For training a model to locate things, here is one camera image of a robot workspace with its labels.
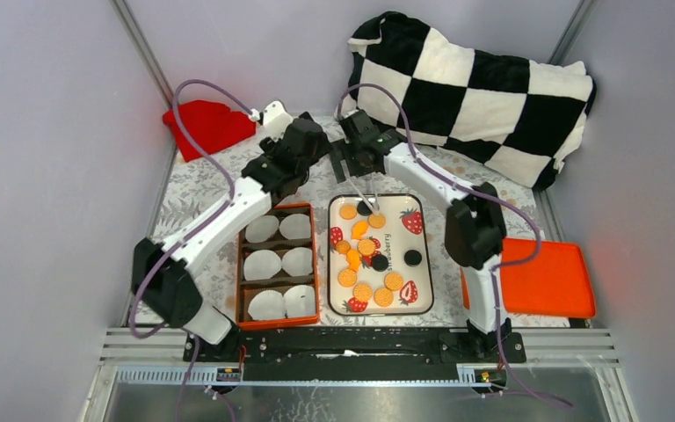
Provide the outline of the white strawberry tray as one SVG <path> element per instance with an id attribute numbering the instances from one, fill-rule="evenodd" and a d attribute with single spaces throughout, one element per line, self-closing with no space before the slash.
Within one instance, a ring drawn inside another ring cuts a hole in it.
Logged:
<path id="1" fill-rule="evenodd" d="M 422 204 L 338 195 L 328 207 L 328 304 L 341 316 L 422 315 L 434 304 Z"/>

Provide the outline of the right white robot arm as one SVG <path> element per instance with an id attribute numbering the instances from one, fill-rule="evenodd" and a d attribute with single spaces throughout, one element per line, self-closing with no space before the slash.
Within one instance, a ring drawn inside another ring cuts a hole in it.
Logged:
<path id="1" fill-rule="evenodd" d="M 444 245 L 461 267 L 468 292 L 468 348 L 482 362 L 494 360 L 506 322 L 499 282 L 507 236 L 502 201 L 489 183 L 474 186 L 431 162 L 394 129 L 381 131 L 363 111 L 339 119 L 344 139 L 334 142 L 330 160 L 339 182 L 380 173 L 403 182 L 446 217 Z"/>

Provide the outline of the orange compartment cookie box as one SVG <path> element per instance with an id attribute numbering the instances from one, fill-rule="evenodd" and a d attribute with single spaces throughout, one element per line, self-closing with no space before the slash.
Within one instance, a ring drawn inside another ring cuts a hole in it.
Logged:
<path id="1" fill-rule="evenodd" d="M 275 207 L 238 237 L 236 317 L 246 331 L 319 321 L 319 278 L 313 207 Z"/>

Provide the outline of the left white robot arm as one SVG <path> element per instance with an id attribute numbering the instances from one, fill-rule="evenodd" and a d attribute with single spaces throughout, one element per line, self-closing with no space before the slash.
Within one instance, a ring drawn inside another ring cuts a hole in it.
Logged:
<path id="1" fill-rule="evenodd" d="M 330 151 L 322 127 L 307 113 L 294 117 L 279 101 L 261 114 L 266 137 L 262 154 L 250 160 L 229 194 L 162 242 L 143 238 L 135 247 L 131 290 L 163 322 L 204 341 L 204 350 L 218 361 L 237 349 L 236 324 L 204 302 L 195 284 L 199 270 L 248 224 L 266 215 L 303 186 L 311 166 Z"/>

